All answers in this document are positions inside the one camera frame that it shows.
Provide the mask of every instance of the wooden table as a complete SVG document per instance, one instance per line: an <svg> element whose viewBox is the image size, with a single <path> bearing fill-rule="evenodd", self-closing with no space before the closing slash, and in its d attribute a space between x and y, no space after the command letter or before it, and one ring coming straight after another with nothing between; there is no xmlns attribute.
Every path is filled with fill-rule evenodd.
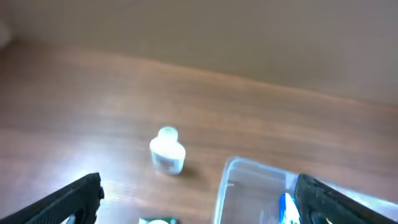
<svg viewBox="0 0 398 224"><path fill-rule="evenodd" d="M1 52L0 73L0 217L100 172L98 223L209 223L232 156L398 202L396 106L42 44ZM167 124L187 150L182 175L150 160Z"/></svg>

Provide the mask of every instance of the clear plastic bin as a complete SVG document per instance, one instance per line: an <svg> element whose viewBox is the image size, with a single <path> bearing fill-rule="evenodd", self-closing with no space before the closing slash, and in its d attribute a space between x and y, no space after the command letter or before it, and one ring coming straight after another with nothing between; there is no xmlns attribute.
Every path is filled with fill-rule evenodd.
<svg viewBox="0 0 398 224"><path fill-rule="evenodd" d="M297 177L249 159L229 159L218 190L213 224L278 224L279 197L285 192L294 194ZM395 221L398 218L395 203L324 183Z"/></svg>

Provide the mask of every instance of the plastic container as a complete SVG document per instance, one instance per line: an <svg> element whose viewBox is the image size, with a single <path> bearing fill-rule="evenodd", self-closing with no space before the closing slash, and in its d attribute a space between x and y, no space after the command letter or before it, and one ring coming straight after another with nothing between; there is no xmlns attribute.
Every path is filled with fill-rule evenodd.
<svg viewBox="0 0 398 224"><path fill-rule="evenodd" d="M218 190L213 224L278 224L279 198L286 192L294 194L297 177L293 172L249 159L229 159ZM395 203L322 182L395 221L398 219Z"/></svg>
<svg viewBox="0 0 398 224"><path fill-rule="evenodd" d="M178 132L174 127L166 126L160 129L149 148L152 163L155 168L165 174L181 173L185 160L185 149L178 142Z"/></svg>

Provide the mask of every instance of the gray wall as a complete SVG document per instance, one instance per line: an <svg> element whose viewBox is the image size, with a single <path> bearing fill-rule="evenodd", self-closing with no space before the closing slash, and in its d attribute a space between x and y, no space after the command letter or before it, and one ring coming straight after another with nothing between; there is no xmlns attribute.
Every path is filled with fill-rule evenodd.
<svg viewBox="0 0 398 224"><path fill-rule="evenodd" d="M398 104L396 0L2 0L19 37Z"/></svg>

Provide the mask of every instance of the small white bottle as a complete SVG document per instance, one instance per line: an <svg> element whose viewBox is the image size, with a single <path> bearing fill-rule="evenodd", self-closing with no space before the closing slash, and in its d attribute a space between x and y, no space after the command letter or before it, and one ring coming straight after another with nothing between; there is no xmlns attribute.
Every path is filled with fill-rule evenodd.
<svg viewBox="0 0 398 224"><path fill-rule="evenodd" d="M178 142L178 132L174 127L160 129L157 137L149 144L152 162L157 170L176 175L181 173L185 160L185 149Z"/></svg>

